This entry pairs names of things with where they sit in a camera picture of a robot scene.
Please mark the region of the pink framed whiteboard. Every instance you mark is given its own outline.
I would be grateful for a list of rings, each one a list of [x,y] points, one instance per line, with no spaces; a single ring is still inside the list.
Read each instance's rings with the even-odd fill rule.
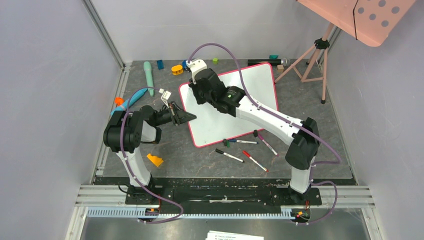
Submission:
[[[278,110],[278,99],[274,83],[273,68],[269,63],[261,63],[219,74],[220,81],[226,88],[247,89],[253,99],[273,110]],[[233,139],[251,134],[262,127],[249,120],[236,116],[236,107],[230,101],[223,112],[211,102],[198,104],[194,88],[189,83],[179,86],[179,95],[183,109],[196,116],[189,121],[188,127],[195,147],[203,148],[221,143],[224,139]]]

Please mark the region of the green marker cap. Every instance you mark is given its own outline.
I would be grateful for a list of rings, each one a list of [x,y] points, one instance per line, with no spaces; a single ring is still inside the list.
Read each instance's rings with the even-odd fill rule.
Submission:
[[[227,139],[224,139],[222,142],[223,142],[225,147],[227,147],[227,148],[230,147],[230,142]]]

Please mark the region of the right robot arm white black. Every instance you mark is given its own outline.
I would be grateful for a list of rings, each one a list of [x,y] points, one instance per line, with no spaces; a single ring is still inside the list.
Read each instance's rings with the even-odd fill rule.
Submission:
[[[189,79],[188,86],[198,105],[210,104],[218,112],[256,124],[288,146],[286,162],[291,166],[289,199],[302,204],[309,198],[311,165],[320,146],[317,123],[287,116],[274,110],[238,86],[226,86],[211,68],[200,70]]]

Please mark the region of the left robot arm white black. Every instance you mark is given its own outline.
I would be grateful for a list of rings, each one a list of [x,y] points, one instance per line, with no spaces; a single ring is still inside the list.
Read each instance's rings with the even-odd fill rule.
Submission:
[[[118,189],[131,197],[138,196],[145,204],[153,203],[159,192],[144,163],[140,145],[160,143],[162,125],[179,126],[195,119],[195,114],[185,111],[174,101],[160,110],[145,105],[133,112],[115,111],[105,127],[103,143],[120,158],[128,175],[127,181],[115,183]]]

